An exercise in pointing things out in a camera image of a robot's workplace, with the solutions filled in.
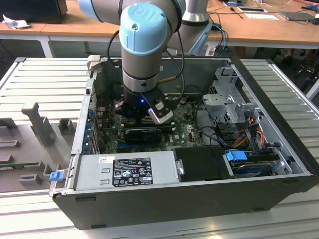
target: floor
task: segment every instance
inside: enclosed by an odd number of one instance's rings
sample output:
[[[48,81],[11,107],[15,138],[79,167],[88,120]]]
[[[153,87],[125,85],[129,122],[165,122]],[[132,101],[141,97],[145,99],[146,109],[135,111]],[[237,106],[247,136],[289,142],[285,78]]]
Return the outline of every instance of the floor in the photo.
[[[10,67],[16,57],[44,57],[41,45],[38,41],[25,41],[25,40],[2,40],[1,43],[5,48],[0,45],[0,79],[5,74],[6,70]],[[108,43],[90,42],[89,43],[91,53],[106,56],[106,50]],[[66,41],[54,41],[53,48],[56,57],[88,57],[90,54],[85,53],[83,42],[66,42]],[[252,59],[256,54],[256,48],[247,48],[246,58]],[[259,49],[257,54],[259,58],[272,58],[276,55],[276,49]],[[120,56],[120,44],[113,43],[111,48],[112,56]],[[277,66],[298,86],[303,83],[303,79],[307,77],[307,74],[295,78],[295,74],[299,70],[299,64],[304,59],[301,56],[300,50],[294,52],[293,60],[291,64],[283,64],[283,55],[277,55],[274,59]],[[224,56],[231,56],[235,54],[234,49],[229,47],[229,52],[226,52]],[[314,103],[319,105],[319,96],[315,97]]]

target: motherboard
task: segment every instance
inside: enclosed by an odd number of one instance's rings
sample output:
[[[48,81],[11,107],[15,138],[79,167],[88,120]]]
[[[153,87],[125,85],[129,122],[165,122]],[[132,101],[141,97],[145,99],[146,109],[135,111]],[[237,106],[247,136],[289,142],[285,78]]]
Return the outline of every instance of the motherboard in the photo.
[[[130,153],[171,151],[178,147],[204,146],[201,133],[194,122],[194,103],[184,102],[174,111],[174,117],[162,125],[154,125],[150,117],[136,125],[134,119],[127,119],[114,111],[114,103],[98,109],[98,123],[101,153]],[[160,139],[152,143],[127,143],[126,135],[130,130],[156,130]]]

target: sticker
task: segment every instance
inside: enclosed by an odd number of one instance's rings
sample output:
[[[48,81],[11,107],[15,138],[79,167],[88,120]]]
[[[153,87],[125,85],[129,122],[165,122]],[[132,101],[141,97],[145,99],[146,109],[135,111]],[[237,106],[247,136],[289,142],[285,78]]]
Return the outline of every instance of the sticker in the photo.
[[[112,162],[114,187],[153,184],[151,158],[112,159]]]
[[[99,157],[99,163],[113,163],[114,156]]]

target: blue connector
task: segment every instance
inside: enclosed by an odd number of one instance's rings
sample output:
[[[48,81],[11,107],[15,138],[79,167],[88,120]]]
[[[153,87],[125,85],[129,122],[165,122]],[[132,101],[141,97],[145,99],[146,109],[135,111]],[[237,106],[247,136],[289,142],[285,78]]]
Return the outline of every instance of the blue connector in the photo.
[[[89,119],[92,119],[92,118],[94,117],[94,115],[95,115],[94,110],[89,109],[89,110],[88,110],[88,118],[89,118]]]
[[[92,124],[89,123],[89,122],[87,122],[87,123],[85,124],[85,127],[86,127],[86,128],[92,128]]]
[[[91,130],[89,130],[89,129],[84,130],[84,134],[86,136],[90,135],[91,134]]]
[[[63,172],[52,172],[49,180],[50,182],[63,181]]]
[[[89,140],[89,137],[84,137],[83,138],[83,142],[85,142],[85,143],[88,143],[90,140]]]
[[[226,154],[228,161],[247,161],[248,158],[244,151],[230,151]]]
[[[82,153],[87,153],[89,152],[89,146],[87,146],[86,144],[82,145]]]

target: desk leg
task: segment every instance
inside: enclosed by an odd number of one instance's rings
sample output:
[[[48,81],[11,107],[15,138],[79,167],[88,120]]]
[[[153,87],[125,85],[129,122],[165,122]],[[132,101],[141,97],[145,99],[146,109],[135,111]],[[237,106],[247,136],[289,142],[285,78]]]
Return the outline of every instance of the desk leg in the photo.
[[[89,43],[87,41],[84,42],[84,49],[85,49],[85,53],[90,54],[90,46]]]
[[[239,59],[245,59],[246,56],[246,46],[235,46],[235,52]]]
[[[318,94],[319,92],[319,80],[316,81],[316,83],[314,84],[314,86],[312,86],[312,88],[308,91],[308,93],[306,94],[306,96],[309,98],[309,100],[313,100],[313,98],[316,96],[316,94]]]
[[[55,54],[52,47],[52,42],[48,36],[38,36],[38,41],[41,43],[44,55],[46,58],[54,58]]]

